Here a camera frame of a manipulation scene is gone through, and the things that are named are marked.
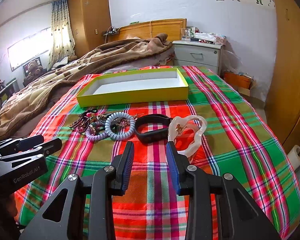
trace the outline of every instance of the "nightstand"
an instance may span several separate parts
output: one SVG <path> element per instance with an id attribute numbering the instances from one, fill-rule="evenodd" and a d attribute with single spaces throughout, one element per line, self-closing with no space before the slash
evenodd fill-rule
<path id="1" fill-rule="evenodd" d="M 220 75 L 220 54 L 223 45 L 200 43 L 195 41 L 173 41 L 174 65 L 206 67 Z"/>

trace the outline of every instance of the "white roll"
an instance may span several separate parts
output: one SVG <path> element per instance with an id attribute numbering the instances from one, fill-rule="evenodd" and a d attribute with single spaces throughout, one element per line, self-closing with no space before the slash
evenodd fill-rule
<path id="1" fill-rule="evenodd" d="M 300 166 L 300 156 L 298 156 L 297 152 L 300 152 L 300 147 L 295 145 L 288 153 L 288 159 L 294 171 Z"/>

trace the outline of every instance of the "patterned curtain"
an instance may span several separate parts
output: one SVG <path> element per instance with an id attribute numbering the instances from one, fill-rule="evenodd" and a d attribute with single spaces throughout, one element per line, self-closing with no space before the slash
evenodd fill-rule
<path id="1" fill-rule="evenodd" d="M 51 35 L 53 38 L 53 45 L 49 54 L 48 70 L 64 57 L 75 55 L 75 42 L 70 26 L 67 0 L 57 0 L 52 2 Z"/>

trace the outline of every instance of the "window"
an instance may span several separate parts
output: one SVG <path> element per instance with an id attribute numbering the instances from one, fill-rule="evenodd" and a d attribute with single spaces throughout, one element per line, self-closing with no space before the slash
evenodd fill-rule
<path id="1" fill-rule="evenodd" d="M 27 61 L 49 51 L 51 42 L 51 28 L 49 27 L 13 44 L 8 48 L 11 70 L 14 71 Z"/>

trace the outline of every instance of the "wooden wardrobe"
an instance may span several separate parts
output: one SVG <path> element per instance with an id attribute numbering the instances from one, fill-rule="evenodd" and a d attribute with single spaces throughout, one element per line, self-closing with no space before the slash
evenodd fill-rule
<path id="1" fill-rule="evenodd" d="M 102 32 L 111 26 L 109 0 L 68 0 L 75 54 L 82 57 L 104 44 Z"/>
<path id="2" fill-rule="evenodd" d="M 278 43 L 266 100 L 267 123 L 286 153 L 300 145 L 300 8 L 295 0 L 274 0 Z"/>

